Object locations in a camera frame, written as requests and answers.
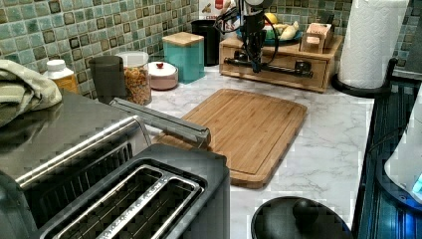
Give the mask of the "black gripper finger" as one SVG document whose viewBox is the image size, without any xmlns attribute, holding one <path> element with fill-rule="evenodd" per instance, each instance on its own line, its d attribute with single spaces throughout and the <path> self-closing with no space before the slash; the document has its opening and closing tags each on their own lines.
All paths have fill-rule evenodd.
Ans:
<svg viewBox="0 0 422 239">
<path fill-rule="evenodd" d="M 262 71 L 262 48 L 257 50 L 256 65 L 257 73 L 260 73 Z"/>
<path fill-rule="evenodd" d="M 256 58 L 253 52 L 251 52 L 250 50 L 246 49 L 246 53 L 248 55 L 248 60 L 249 63 L 253 69 L 253 72 L 258 72 L 258 65 L 256 63 Z"/>
</svg>

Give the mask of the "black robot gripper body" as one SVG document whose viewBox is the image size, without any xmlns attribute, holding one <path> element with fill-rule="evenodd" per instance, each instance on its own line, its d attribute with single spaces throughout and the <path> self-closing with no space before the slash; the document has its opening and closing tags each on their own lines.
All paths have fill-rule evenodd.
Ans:
<svg viewBox="0 0 422 239">
<path fill-rule="evenodd" d="M 265 13 L 263 10 L 242 15 L 242 40 L 248 50 L 260 50 L 266 38 Z"/>
</svg>

